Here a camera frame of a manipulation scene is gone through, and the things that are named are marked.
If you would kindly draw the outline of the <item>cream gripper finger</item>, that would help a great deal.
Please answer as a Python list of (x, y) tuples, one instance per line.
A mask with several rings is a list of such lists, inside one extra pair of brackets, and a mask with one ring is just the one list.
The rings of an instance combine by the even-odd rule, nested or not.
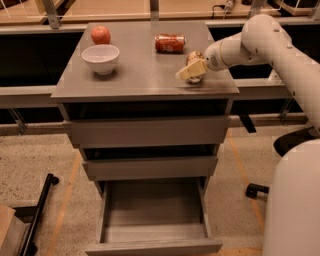
[(187, 66), (180, 69), (175, 77), (181, 80), (189, 80), (194, 78), (201, 78), (207, 73), (208, 66), (204, 59), (197, 59)]

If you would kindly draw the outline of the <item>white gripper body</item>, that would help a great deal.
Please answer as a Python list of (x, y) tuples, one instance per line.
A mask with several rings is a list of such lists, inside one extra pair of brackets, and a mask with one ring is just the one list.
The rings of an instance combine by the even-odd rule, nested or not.
[(220, 71), (224, 68), (223, 61), (220, 54), (220, 43), (212, 43), (204, 52), (204, 58), (207, 66), (213, 71)]

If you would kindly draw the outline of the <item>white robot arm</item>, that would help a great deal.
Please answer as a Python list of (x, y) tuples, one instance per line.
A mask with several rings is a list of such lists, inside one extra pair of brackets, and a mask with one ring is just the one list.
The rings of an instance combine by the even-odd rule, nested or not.
[[(204, 57), (176, 73), (181, 80), (237, 65), (269, 64), (314, 129), (320, 129), (320, 64), (298, 50), (271, 16), (258, 14), (242, 31), (214, 42)], [(320, 256), (320, 140), (303, 142), (281, 158), (266, 207), (262, 256)]]

